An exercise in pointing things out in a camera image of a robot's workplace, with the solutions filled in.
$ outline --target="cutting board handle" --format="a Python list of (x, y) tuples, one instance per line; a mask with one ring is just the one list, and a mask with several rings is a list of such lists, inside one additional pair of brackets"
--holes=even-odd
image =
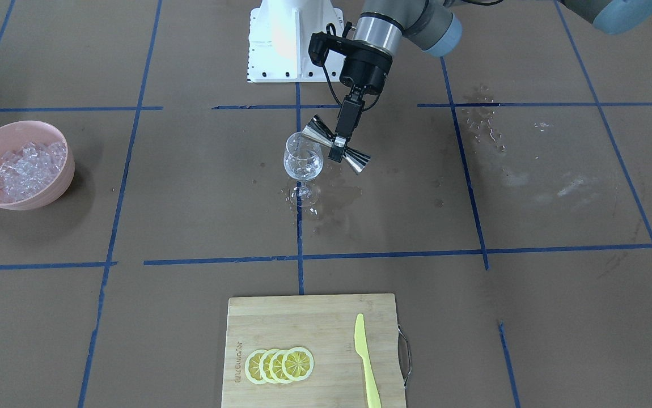
[(401, 358), (402, 348), (398, 347), (399, 355), (399, 367), (401, 368), (401, 376), (404, 378), (404, 389), (407, 389), (407, 383), (409, 382), (409, 377), (412, 375), (412, 347), (409, 345), (409, 339), (404, 335), (404, 331), (401, 330), (401, 325), (396, 325), (397, 330), (399, 331), (399, 340), (404, 341), (404, 350), (407, 352), (407, 372), (404, 373), (404, 364), (402, 363), (403, 359)]

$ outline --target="plastic knife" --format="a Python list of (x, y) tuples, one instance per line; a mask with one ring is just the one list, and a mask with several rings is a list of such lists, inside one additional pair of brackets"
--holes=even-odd
[(381, 408), (379, 391), (376, 388), (376, 380), (374, 379), (371, 360), (369, 359), (367, 332), (364, 328), (364, 315), (362, 313), (357, 315), (357, 323), (354, 326), (354, 348), (364, 362), (364, 383), (367, 388), (367, 404), (369, 408)]

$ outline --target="metal handle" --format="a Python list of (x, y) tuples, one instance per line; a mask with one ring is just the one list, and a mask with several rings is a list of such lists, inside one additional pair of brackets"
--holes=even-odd
[[(404, 339), (404, 344), (407, 346), (407, 364), (409, 364), (409, 370), (406, 375), (402, 374), (404, 375), (404, 389), (406, 390), (409, 377), (412, 375), (412, 347), (409, 345), (409, 339), (401, 331), (401, 325), (396, 325), (396, 329), (399, 331), (399, 337)], [(399, 367), (401, 367), (401, 354), (399, 354)]]

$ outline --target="metal jigger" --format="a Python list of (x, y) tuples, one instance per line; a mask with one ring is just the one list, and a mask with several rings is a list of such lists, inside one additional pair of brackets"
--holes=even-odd
[[(336, 140), (336, 135), (324, 124), (318, 114), (313, 116), (311, 121), (303, 128), (301, 134), (325, 147), (333, 146), (333, 142)], [(371, 156), (347, 146), (346, 150), (344, 150), (344, 158), (355, 173), (360, 174), (369, 163)]]

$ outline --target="cutting board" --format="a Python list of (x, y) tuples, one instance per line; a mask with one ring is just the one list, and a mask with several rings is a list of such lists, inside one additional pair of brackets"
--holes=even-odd
[[(369, 355), (383, 408), (406, 408), (393, 294), (233, 297), (228, 304), (222, 408), (367, 408), (354, 323), (364, 313)], [(251, 383), (256, 349), (303, 346), (314, 369), (290, 384)]]

